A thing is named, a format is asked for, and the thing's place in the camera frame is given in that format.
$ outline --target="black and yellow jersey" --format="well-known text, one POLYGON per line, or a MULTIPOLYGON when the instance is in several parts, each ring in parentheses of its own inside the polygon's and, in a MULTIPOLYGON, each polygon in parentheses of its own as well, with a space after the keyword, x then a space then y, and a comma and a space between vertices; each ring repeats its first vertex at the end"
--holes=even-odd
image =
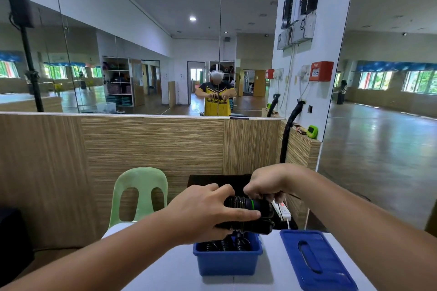
MULTIPOLYGON (((222 95, 226 90, 233 89, 231 84, 221 82, 219 85, 214 85, 211 82, 203 83, 199 86, 203 92, 206 93, 218 93, 222 95)), ((205 98, 205 116, 230 116, 231 107, 229 105, 229 99, 223 101, 217 98, 205 98)))

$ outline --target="red fire alarm box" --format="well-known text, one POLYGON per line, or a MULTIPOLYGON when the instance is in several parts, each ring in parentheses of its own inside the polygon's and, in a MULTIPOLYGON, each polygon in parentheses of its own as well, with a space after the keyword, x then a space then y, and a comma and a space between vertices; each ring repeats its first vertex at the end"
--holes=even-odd
POLYGON ((273 73, 274 73, 274 69, 267 69, 266 70, 266 79, 273 79, 273 73))
POLYGON ((309 80, 313 80, 315 82, 330 82, 333 68, 334 62, 332 61, 314 62, 311 65, 309 80))

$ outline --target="chair backrest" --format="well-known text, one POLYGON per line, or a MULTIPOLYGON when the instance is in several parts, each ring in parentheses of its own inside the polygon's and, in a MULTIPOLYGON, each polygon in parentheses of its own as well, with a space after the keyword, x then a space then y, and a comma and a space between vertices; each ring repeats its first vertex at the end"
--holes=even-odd
POLYGON ((168 185, 167 178, 162 171, 151 167, 129 169, 115 181, 109 227, 122 222, 120 220, 120 201, 123 191, 128 188, 136 188, 139 193, 134 222, 153 213, 152 190, 155 188, 161 189, 164 195, 164 207, 167 206, 168 185))

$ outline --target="white table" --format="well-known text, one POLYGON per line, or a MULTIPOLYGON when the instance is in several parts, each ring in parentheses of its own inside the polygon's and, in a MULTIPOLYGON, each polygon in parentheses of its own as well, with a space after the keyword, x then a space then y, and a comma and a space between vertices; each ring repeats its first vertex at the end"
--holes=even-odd
MULTIPOLYGON (((110 228, 103 238, 127 228, 132 223, 123 222, 110 228)), ((346 254, 330 234, 325 237, 337 253, 343 265, 358 286, 359 291, 376 291, 367 277, 346 254)), ((190 291, 285 291, 302 290, 288 258, 279 230, 267 236, 261 235, 264 252, 258 258, 254 276, 209 276, 201 277, 193 245, 173 248, 149 268, 139 274, 125 291, 139 290, 190 290, 190 291)))

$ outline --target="window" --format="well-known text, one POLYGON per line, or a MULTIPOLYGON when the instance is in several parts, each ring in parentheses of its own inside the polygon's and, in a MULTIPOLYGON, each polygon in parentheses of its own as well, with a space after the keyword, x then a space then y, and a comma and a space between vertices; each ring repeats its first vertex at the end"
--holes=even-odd
POLYGON ((80 73, 84 74, 84 77, 88 77, 85 67, 71 66, 71 71, 73 72, 73 77, 78 78, 80 76, 80 73))
POLYGON ((44 65, 44 71, 46 73, 47 78, 52 78, 54 80, 67 79, 67 72, 64 66, 44 65))
POLYGON ((103 77, 101 68, 91 68, 91 75, 93 77, 103 77))
POLYGON ((436 70, 409 71, 402 91, 437 95, 436 70))
POLYGON ((387 90, 392 76, 392 71, 361 73, 358 88, 365 90, 387 90))
POLYGON ((0 78, 18 78, 17 68, 13 62, 0 61, 0 78))
POLYGON ((341 76, 341 73, 335 74, 334 87, 338 87, 338 83, 340 82, 340 76, 341 76))
POLYGON ((203 71, 203 69, 194 69, 191 68, 191 80, 200 80, 200 72, 203 71))

